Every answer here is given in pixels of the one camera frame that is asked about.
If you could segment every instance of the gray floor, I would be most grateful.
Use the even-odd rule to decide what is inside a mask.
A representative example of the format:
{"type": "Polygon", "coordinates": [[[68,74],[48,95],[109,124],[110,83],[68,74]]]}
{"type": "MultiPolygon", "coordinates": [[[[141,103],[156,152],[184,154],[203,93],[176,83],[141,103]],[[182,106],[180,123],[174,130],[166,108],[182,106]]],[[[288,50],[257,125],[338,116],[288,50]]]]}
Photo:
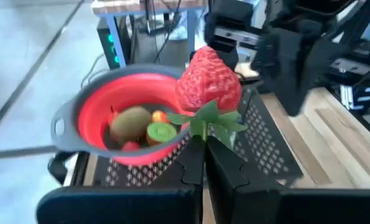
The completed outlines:
{"type": "MultiPolygon", "coordinates": [[[[77,0],[0,1],[0,109],[76,3],[77,0]]],[[[97,22],[90,4],[82,5],[2,119],[0,151],[51,144],[48,130],[55,110],[78,92],[82,77],[103,52],[96,33],[97,22]]],[[[186,51],[182,45],[177,47],[176,51],[186,51]]],[[[102,59],[95,70],[107,67],[102,59]]],[[[0,224],[36,223],[37,202],[58,187],[46,170],[51,157],[44,154],[0,160],[0,224]]]]}

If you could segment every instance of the red colander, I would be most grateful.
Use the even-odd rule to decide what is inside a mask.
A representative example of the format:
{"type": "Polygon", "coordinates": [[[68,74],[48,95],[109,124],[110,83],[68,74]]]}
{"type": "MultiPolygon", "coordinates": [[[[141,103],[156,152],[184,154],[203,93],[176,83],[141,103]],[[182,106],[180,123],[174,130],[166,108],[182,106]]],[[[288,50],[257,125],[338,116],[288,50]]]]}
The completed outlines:
{"type": "Polygon", "coordinates": [[[63,151],[86,151],[126,165],[143,166],[165,158],[187,135],[184,126],[169,142],[136,152],[109,150],[104,131],[111,108],[120,112],[132,106],[155,104],[190,114],[182,111],[175,99],[175,84],[182,72],[161,65],[131,65],[97,78],[56,112],[51,124],[53,143],[63,151]],[[64,127],[61,133],[57,132],[59,122],[64,127]]]}

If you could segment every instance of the gray colander handle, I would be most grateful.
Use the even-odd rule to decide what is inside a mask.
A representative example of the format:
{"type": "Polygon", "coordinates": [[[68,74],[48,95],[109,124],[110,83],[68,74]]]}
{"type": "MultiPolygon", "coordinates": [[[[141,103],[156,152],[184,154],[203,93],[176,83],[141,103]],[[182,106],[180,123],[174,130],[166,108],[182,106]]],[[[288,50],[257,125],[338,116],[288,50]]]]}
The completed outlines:
{"type": "Polygon", "coordinates": [[[89,145],[87,145],[87,143],[85,143],[78,135],[75,124],[73,124],[73,107],[73,100],[61,106],[55,113],[55,116],[53,116],[50,125],[52,141],[58,149],[63,151],[83,151],[89,147],[89,145]],[[58,122],[63,122],[64,129],[62,133],[56,132],[58,122]]]}

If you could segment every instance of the orange fruit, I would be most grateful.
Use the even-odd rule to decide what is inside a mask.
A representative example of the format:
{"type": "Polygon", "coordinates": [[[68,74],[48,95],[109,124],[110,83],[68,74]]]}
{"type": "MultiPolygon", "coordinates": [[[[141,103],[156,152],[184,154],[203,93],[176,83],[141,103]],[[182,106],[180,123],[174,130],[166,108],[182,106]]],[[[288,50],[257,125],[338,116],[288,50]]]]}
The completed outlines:
{"type": "Polygon", "coordinates": [[[164,122],[164,123],[170,123],[170,121],[167,119],[167,115],[163,111],[155,111],[152,115],[153,122],[164,122]]]}

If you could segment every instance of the toy strawberry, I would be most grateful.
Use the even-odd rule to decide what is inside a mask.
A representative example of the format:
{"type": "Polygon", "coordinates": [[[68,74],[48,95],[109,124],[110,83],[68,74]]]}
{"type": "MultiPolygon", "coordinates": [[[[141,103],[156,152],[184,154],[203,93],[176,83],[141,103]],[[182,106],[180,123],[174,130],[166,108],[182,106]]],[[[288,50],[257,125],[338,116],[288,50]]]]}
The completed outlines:
{"type": "Polygon", "coordinates": [[[216,136],[231,149],[228,131],[243,131],[236,111],[241,86],[237,75],[227,67],[211,47],[201,48],[193,56],[188,68],[178,80],[175,94],[179,105],[194,116],[169,114],[173,124],[190,122],[192,136],[207,137],[211,125],[216,136]]]}

